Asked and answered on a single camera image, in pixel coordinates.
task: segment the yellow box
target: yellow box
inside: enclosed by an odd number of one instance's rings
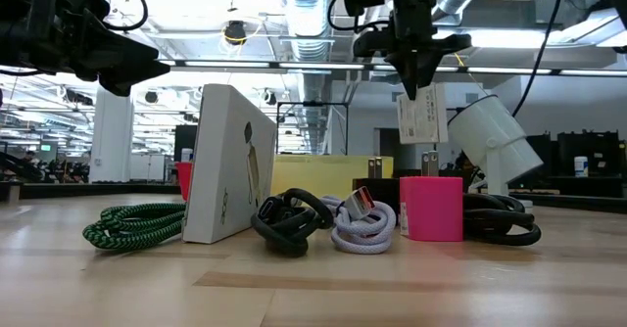
[[[303,156],[277,155],[274,158],[271,194],[289,188],[301,188],[321,197],[334,195],[340,199],[353,192],[353,179],[368,177],[371,156]],[[394,159],[382,157],[383,177],[391,178]]]

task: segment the white tag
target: white tag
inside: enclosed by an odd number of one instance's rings
[[[401,235],[409,236],[410,224],[408,222],[408,207],[405,203],[401,203]]]
[[[399,133],[401,143],[438,143],[447,142],[446,105],[444,97],[440,98],[436,84],[419,88],[416,91],[415,100],[412,101],[407,94],[397,99],[397,113],[399,117]],[[438,120],[438,114],[444,113],[444,127]]]

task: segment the white braided cable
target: white braided cable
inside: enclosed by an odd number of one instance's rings
[[[339,199],[325,196],[322,201],[333,212],[337,211],[331,240],[338,249],[353,254],[375,255],[390,248],[396,226],[396,214],[391,207],[374,201],[375,208],[370,214],[376,215],[379,220],[368,216],[361,220],[352,220]]]

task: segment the ceiling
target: ceiling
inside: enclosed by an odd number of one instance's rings
[[[140,20],[142,8],[138,0],[108,1],[112,7],[107,18],[110,23],[129,25]],[[328,44],[328,62],[355,60],[352,55],[355,36],[351,32],[330,30],[328,35],[315,39],[295,34],[295,31],[307,31],[312,23],[323,21],[324,17],[301,16],[299,20],[290,21],[290,8],[285,0],[146,1],[148,22],[126,34],[159,49],[163,60],[294,61],[297,60],[295,46],[309,41]],[[599,31],[595,23],[588,23],[592,25],[590,27],[579,26],[576,32],[572,28],[585,21],[587,13],[584,9],[596,1],[564,1],[558,30],[552,34],[554,48],[545,55],[543,67],[602,69],[615,63],[616,55],[612,49],[597,45],[611,38],[618,39],[615,36],[621,34],[622,26],[609,29],[605,35],[588,37],[588,41],[580,37],[581,30]],[[341,26],[351,25],[353,19],[348,17],[342,3],[343,0],[338,0],[332,12],[333,20]],[[440,26],[439,36],[470,33],[475,47],[459,52],[458,57],[445,57],[442,65],[457,66],[462,61],[474,67],[531,67],[552,5],[551,0],[474,0],[464,11],[460,25]],[[366,14],[367,18],[385,20],[391,7],[388,3],[372,9]],[[606,28],[611,25],[607,22],[615,22],[616,17],[609,13],[599,20],[599,24],[605,20],[602,24]],[[232,21],[244,23],[247,41],[243,46],[234,47],[224,41],[223,29]],[[347,90],[345,74],[329,76],[333,84],[326,101],[342,102]],[[370,82],[371,76],[367,74],[362,79],[359,97],[353,100],[354,108],[376,108],[376,104],[372,104],[374,99],[369,96],[381,95],[387,100],[386,96],[400,89],[388,83]],[[476,76],[476,79],[488,89],[503,82],[489,74]],[[177,124],[190,123],[185,119],[185,113],[198,114],[199,87],[205,83],[232,84],[275,119],[275,106],[265,102],[267,93],[274,93],[279,102],[300,102],[303,100],[302,81],[302,75],[297,71],[233,73],[198,69],[173,71],[139,83],[132,90],[136,110],[134,151],[171,154],[173,128]],[[470,77],[460,74],[437,74],[436,81],[474,83]],[[5,103],[0,111],[0,139],[9,142],[10,147],[36,148],[36,143],[41,140],[56,139],[63,146],[61,152],[68,155],[89,150],[95,110],[93,106],[68,102],[67,96],[68,91],[79,93],[95,104],[97,83],[81,81],[64,73],[21,78],[0,75],[0,88],[4,91]],[[157,92],[158,102],[148,103],[147,92]],[[308,141],[307,135],[311,133],[308,125],[311,126],[312,117],[320,118],[318,125],[324,124],[325,113],[311,114],[299,107],[289,112],[281,111],[281,115],[286,117],[282,129],[291,133],[289,137],[279,138],[281,151],[319,151]],[[145,131],[159,137],[150,137],[150,141],[146,141]]]

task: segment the product box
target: product box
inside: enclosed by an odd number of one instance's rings
[[[214,243],[251,226],[269,196],[276,124],[235,88],[203,89],[183,241]]]

